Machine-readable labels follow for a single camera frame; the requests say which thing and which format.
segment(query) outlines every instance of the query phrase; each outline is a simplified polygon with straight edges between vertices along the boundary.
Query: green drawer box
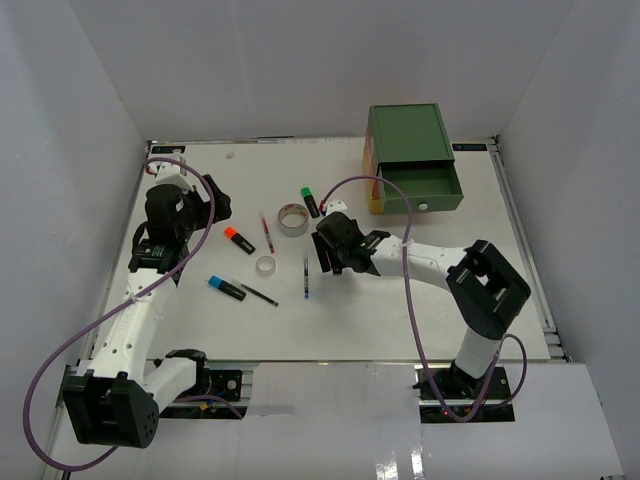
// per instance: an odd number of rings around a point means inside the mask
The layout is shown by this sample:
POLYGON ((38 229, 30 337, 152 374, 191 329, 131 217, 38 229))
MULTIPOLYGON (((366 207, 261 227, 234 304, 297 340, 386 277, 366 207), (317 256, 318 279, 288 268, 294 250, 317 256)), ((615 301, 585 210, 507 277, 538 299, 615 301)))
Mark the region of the green drawer box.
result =
MULTIPOLYGON (((365 173, 395 183, 414 211, 455 210, 463 194, 451 144, 437 104, 369 108, 363 154, 365 173)), ((406 212, 388 185, 367 182, 371 213, 406 212)))

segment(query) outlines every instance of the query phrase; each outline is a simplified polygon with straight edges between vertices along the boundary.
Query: roll of tape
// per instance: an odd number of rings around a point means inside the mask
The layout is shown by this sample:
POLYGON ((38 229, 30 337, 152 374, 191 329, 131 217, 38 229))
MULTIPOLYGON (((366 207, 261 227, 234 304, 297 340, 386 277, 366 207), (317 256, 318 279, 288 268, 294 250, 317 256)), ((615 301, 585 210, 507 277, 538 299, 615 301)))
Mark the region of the roll of tape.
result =
POLYGON ((271 275, 276 271, 276 259, 269 256, 260 257, 256 262, 256 271, 260 275, 271 275))
POLYGON ((278 212, 278 228, 287 237, 304 235, 309 229, 309 212, 298 203, 285 205, 278 212))

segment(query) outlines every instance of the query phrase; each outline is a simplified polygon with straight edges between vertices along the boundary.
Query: clear tape roll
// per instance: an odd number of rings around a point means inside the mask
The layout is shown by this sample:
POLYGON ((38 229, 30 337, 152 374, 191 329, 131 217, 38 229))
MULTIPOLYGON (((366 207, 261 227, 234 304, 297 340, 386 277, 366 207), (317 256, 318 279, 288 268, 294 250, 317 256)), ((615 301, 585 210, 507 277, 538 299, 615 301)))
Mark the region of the clear tape roll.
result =
POLYGON ((265 277, 271 275, 276 271, 276 259, 268 255, 260 257, 256 262, 256 271, 265 277))

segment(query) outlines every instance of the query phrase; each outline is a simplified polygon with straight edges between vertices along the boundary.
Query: white floor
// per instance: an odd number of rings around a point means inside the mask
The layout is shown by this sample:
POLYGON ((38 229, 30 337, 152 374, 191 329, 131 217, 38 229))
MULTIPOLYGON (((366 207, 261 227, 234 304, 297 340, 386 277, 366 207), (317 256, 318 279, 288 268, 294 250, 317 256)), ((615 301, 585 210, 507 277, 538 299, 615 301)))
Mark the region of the white floor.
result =
MULTIPOLYGON (((506 368, 515 384, 520 367, 506 368)), ((514 401, 516 421, 502 424, 421 425, 413 379, 412 366, 261 364, 244 420, 161 420, 146 450, 120 449, 77 476, 595 480, 622 474, 583 365, 531 365, 514 401), (258 415, 269 410, 284 414, 258 415)), ((56 459, 86 462, 103 451, 78 445, 65 415, 56 459)))

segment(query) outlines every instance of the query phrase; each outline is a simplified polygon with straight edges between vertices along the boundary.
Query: red pen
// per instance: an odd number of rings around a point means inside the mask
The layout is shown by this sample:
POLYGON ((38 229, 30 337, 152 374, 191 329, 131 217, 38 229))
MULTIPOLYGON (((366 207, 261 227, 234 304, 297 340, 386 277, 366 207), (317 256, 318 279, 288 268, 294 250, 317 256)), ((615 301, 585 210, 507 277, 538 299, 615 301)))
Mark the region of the red pen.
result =
POLYGON ((260 210, 260 219, 262 220, 262 229, 264 230, 264 236, 267 237, 267 243, 269 244, 269 250, 271 253, 276 253, 271 242, 271 234, 269 233, 269 227, 267 226, 267 220, 264 218, 264 212, 260 210))

